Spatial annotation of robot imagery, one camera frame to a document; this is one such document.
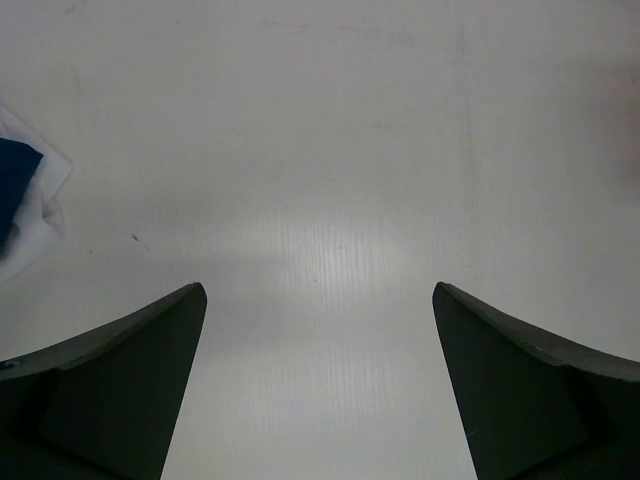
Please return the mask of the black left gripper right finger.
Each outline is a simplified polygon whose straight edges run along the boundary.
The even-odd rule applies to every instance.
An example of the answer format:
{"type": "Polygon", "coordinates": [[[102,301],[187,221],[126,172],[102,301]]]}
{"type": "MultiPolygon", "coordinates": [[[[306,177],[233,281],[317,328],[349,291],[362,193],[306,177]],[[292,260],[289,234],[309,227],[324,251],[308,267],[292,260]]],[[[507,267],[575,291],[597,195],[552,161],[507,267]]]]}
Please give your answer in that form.
{"type": "Polygon", "coordinates": [[[639,365],[440,282],[437,332],[480,479],[636,479],[639,365]]]}

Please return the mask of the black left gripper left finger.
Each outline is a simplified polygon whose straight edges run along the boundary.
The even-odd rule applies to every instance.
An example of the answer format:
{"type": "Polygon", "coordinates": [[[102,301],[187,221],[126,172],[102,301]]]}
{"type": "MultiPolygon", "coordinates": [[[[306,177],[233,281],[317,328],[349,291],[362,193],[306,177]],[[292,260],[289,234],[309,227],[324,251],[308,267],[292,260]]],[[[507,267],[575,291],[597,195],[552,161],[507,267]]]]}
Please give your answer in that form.
{"type": "Polygon", "coordinates": [[[2,361],[2,478],[160,478],[206,306],[203,286],[192,283],[2,361]]]}

